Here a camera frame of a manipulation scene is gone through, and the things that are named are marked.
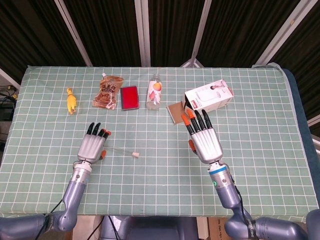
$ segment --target robot finger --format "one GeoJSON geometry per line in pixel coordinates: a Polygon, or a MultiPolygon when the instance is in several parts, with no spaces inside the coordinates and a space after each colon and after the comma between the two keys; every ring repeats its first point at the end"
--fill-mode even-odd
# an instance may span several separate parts
{"type": "Polygon", "coordinates": [[[205,126],[205,123],[200,115],[200,113],[197,111],[197,110],[194,110],[194,113],[196,115],[196,118],[198,119],[198,122],[199,122],[199,125],[200,125],[200,129],[201,130],[206,130],[206,126],[205,126]]]}
{"type": "Polygon", "coordinates": [[[107,151],[106,151],[106,150],[103,150],[102,153],[101,153],[101,156],[100,156],[99,160],[104,159],[105,156],[106,156],[106,154],[107,154],[107,151]]]}
{"type": "Polygon", "coordinates": [[[181,114],[181,118],[182,118],[182,120],[184,122],[184,125],[186,126],[186,129],[188,129],[189,134],[190,135],[195,134],[195,131],[192,128],[187,116],[183,113],[183,114],[181,114]]]}
{"type": "Polygon", "coordinates": [[[93,132],[92,132],[92,135],[97,135],[100,125],[101,125],[100,122],[98,122],[98,123],[95,125],[95,127],[94,127],[94,129],[93,129],[93,132]]]}
{"type": "Polygon", "coordinates": [[[204,109],[202,109],[202,115],[203,115],[204,120],[205,120],[206,128],[207,129],[212,129],[212,124],[211,124],[210,118],[209,118],[207,112],[204,109]]]}
{"type": "Polygon", "coordinates": [[[198,123],[197,123],[197,121],[196,121],[196,117],[194,116],[194,114],[192,113],[192,111],[190,110],[190,108],[188,108],[187,113],[188,113],[188,115],[189,115],[189,118],[190,118],[190,120],[191,120],[191,123],[192,123],[192,126],[193,126],[195,132],[196,132],[196,133],[197,133],[197,132],[200,132],[200,128],[199,128],[199,125],[198,125],[198,123]]]}
{"type": "Polygon", "coordinates": [[[102,137],[105,133],[105,130],[102,128],[98,134],[99,137],[102,137]]]}
{"type": "Polygon", "coordinates": [[[94,122],[92,122],[91,124],[90,124],[90,126],[89,126],[89,128],[88,128],[88,131],[86,131],[86,134],[91,134],[91,132],[92,132],[92,129],[94,128],[94,125],[95,125],[95,123],[94,122]]]}
{"type": "Polygon", "coordinates": [[[110,131],[105,131],[104,134],[103,134],[103,137],[104,137],[105,139],[107,139],[110,135],[111,135],[111,132],[110,132],[110,131]]]}
{"type": "Polygon", "coordinates": [[[189,146],[190,146],[192,152],[194,152],[195,154],[197,154],[197,151],[196,151],[196,147],[195,147],[194,142],[193,142],[191,139],[190,139],[188,142],[189,142],[189,146]]]}

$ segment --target red card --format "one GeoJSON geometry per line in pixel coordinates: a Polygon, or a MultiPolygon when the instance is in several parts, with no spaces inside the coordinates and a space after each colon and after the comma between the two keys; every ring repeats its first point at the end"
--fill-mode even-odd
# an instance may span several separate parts
{"type": "Polygon", "coordinates": [[[136,86],[125,86],[120,88],[122,110],[133,110],[139,108],[139,96],[136,86]]]}

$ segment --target toy chicken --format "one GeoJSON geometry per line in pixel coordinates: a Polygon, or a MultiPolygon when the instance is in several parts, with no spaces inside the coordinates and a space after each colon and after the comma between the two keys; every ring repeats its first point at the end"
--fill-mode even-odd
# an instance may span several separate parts
{"type": "Polygon", "coordinates": [[[66,92],[68,93],[68,97],[66,99],[67,106],[68,106],[68,111],[72,115],[76,111],[76,97],[72,94],[71,88],[67,88],[66,92]]]}

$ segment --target green grid tablecloth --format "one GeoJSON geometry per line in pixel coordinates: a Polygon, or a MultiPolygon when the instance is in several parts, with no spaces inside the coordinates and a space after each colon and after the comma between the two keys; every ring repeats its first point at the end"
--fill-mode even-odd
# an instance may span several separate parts
{"type": "Polygon", "coordinates": [[[233,101],[209,116],[253,216],[303,220],[317,208],[288,80],[276,68],[29,67],[0,169],[0,213],[51,210],[62,198],[85,130],[101,122],[111,148],[140,152],[134,159],[109,149],[92,166],[78,213],[85,215],[228,216],[205,164],[188,146],[183,124],[166,106],[186,90],[224,79],[233,101]],[[138,87],[140,108],[92,107],[102,73],[138,87]],[[148,81],[162,80],[161,108],[145,107],[148,81]],[[67,110],[67,88],[77,99],[67,110]]]}

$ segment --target plastic bottle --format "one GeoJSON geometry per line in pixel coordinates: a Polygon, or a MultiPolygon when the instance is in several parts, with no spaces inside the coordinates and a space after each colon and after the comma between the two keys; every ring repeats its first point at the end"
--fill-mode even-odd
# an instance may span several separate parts
{"type": "Polygon", "coordinates": [[[160,108],[162,83],[159,75],[153,75],[149,82],[148,92],[146,94],[146,107],[148,109],[160,108]]]}

